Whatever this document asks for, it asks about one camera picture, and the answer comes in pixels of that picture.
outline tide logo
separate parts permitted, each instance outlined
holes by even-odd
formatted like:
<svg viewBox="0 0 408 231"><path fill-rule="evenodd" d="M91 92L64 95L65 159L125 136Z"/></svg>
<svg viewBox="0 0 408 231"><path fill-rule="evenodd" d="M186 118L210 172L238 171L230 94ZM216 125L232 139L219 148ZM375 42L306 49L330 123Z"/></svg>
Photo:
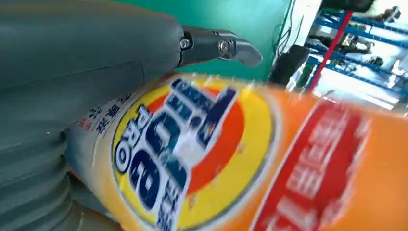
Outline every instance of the tide logo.
<svg viewBox="0 0 408 231"><path fill-rule="evenodd" d="M272 127L270 107L255 92L176 79L138 99L121 119L112 146L115 179L152 229L208 227L255 190Z"/></svg>

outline red pole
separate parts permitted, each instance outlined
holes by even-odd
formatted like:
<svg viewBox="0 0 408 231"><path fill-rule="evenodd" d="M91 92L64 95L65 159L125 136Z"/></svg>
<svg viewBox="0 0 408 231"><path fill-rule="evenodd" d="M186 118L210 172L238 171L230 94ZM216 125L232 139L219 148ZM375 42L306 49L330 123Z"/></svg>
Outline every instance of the red pole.
<svg viewBox="0 0 408 231"><path fill-rule="evenodd" d="M319 68L316 70L315 75L314 75L314 77L312 79L312 82L310 83L309 87L307 88L308 92L311 92L315 88L315 86L317 85L317 83L318 83L318 81L319 81L319 79L321 77L320 74L321 74L323 68L326 66L327 60L330 58L331 54L333 53L334 48L336 47L338 41L340 40L345 28L347 27L348 22L351 19L351 16L353 16L352 11L348 11L346 13L346 15L344 16L344 19L343 19L343 21L342 21L342 23L340 25L339 30L337 31L336 36L334 37L332 43L330 44L329 50L327 51L326 55L323 58L323 62L320 63Z"/></svg>

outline blue lettering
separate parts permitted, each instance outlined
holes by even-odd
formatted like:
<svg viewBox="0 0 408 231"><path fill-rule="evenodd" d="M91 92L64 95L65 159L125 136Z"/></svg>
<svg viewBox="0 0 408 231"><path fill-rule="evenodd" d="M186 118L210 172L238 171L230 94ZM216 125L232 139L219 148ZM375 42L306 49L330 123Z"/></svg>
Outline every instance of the blue lettering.
<svg viewBox="0 0 408 231"><path fill-rule="evenodd" d="M190 108L188 108L183 101L181 101L176 95L171 94L167 101L167 105L173 109L174 112L176 112L184 121L187 121L191 114L192 111Z"/></svg>
<svg viewBox="0 0 408 231"><path fill-rule="evenodd" d="M156 164L145 150L139 150L130 164L130 182L137 189L139 198L147 210L151 210L157 199L160 174Z"/></svg>
<svg viewBox="0 0 408 231"><path fill-rule="evenodd" d="M138 108L138 117L136 118L136 124L140 130L142 130L152 118L152 113L147 110L144 105L140 105Z"/></svg>
<svg viewBox="0 0 408 231"><path fill-rule="evenodd" d="M128 125L123 131L122 139L126 140L131 148L134 148L139 142L141 131L136 126L136 122L134 119L129 120L127 124Z"/></svg>
<svg viewBox="0 0 408 231"><path fill-rule="evenodd" d="M170 213L166 213L164 208L160 206L159 213L157 214L157 223L156 225L162 231L171 231L171 227L173 225L173 219L171 218Z"/></svg>
<svg viewBox="0 0 408 231"><path fill-rule="evenodd" d="M102 118L102 120L99 121L98 127L96 128L96 130L102 134L103 131L106 130L106 127L109 124L109 120Z"/></svg>
<svg viewBox="0 0 408 231"><path fill-rule="evenodd" d="M207 147L219 121L227 112L227 109L234 100L235 95L235 90L227 88L220 93L218 100L208 111L207 116L205 117L204 122L197 133L197 139L201 142L201 145L204 148Z"/></svg>
<svg viewBox="0 0 408 231"><path fill-rule="evenodd" d="M119 109L120 108L116 104L112 105L112 107L109 108L108 113L106 113L106 116L110 116L113 118L117 114Z"/></svg>
<svg viewBox="0 0 408 231"><path fill-rule="evenodd" d="M171 87L180 94L182 94L184 97L186 97L186 99L191 101L194 104L194 106L200 108L204 112L208 112L213 106L213 102L211 99L206 97L198 89L191 86L191 84L187 83L182 79L176 79L171 84Z"/></svg>
<svg viewBox="0 0 408 231"><path fill-rule="evenodd" d="M169 211L174 213L177 210L177 202L179 201L179 191L176 187L174 187L171 181L167 181L165 194L162 198L162 206L163 203L167 203Z"/></svg>
<svg viewBox="0 0 408 231"><path fill-rule="evenodd" d="M146 130L147 143L154 150L170 176L183 189L187 181L187 171L178 159L173 156L173 150L179 136L179 125L167 112L161 112L152 120Z"/></svg>

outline white lettering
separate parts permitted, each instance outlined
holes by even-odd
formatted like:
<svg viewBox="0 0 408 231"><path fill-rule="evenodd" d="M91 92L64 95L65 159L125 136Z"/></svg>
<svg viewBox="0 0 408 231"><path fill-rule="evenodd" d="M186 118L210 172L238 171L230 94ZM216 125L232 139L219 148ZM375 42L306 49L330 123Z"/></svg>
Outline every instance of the white lettering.
<svg viewBox="0 0 408 231"><path fill-rule="evenodd" d="M320 164L323 162L326 156L326 147L322 147L318 144L313 145L311 148L305 148L300 154L300 158L304 162L309 162L311 164Z"/></svg>
<svg viewBox="0 0 408 231"><path fill-rule="evenodd" d="M143 129L149 122L150 118L152 117L152 114L144 106L139 107L138 113L139 113L137 118L138 128Z"/></svg>
<svg viewBox="0 0 408 231"><path fill-rule="evenodd" d="M334 111L326 112L310 135L310 143L329 146L336 137L342 134L345 127L346 114Z"/></svg>
<svg viewBox="0 0 408 231"><path fill-rule="evenodd" d="M157 135L160 137L160 139L163 141L163 147L167 147L168 143L170 141L170 132L163 126L162 123L158 124L155 128Z"/></svg>
<svg viewBox="0 0 408 231"><path fill-rule="evenodd" d="M313 199L323 181L323 174L305 165L296 165L286 187L309 199Z"/></svg>
<svg viewBox="0 0 408 231"><path fill-rule="evenodd" d="M316 226L316 215L313 211L305 211L287 197L278 203L278 212L301 230L312 231Z"/></svg>
<svg viewBox="0 0 408 231"><path fill-rule="evenodd" d="M278 227L279 215L275 214L270 223L268 224L265 231L292 231L293 229L290 226L286 226L284 228Z"/></svg>
<svg viewBox="0 0 408 231"><path fill-rule="evenodd" d="M139 140L139 137L140 130L136 127L135 121L132 119L129 121L129 124L123 132L123 138L127 138L127 143L133 148Z"/></svg>
<svg viewBox="0 0 408 231"><path fill-rule="evenodd" d="M121 173L124 173L128 170L130 159L130 147L126 141L121 141L117 146L115 153L116 167Z"/></svg>
<svg viewBox="0 0 408 231"><path fill-rule="evenodd" d="M143 172L144 172L144 169L145 169L146 167L144 166L144 164L143 163L140 163L139 165L138 165L138 167L137 167L137 169L136 169L136 171L137 171L137 174L138 174L138 182L135 184L135 188L136 189L138 189L140 186L140 180L141 180L141 178L142 178L142 176L143 176Z"/></svg>

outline bottle label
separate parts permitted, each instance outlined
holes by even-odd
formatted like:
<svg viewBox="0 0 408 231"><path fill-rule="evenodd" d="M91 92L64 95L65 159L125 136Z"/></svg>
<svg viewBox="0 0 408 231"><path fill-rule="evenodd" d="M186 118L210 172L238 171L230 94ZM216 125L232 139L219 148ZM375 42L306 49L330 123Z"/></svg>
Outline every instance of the bottle label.
<svg viewBox="0 0 408 231"><path fill-rule="evenodd" d="M275 125L271 103L248 86L177 78L124 113L113 174L147 227L210 230L256 192L275 155Z"/></svg>
<svg viewBox="0 0 408 231"><path fill-rule="evenodd" d="M317 104L270 183L251 230L315 231L349 202L368 122L330 102Z"/></svg>

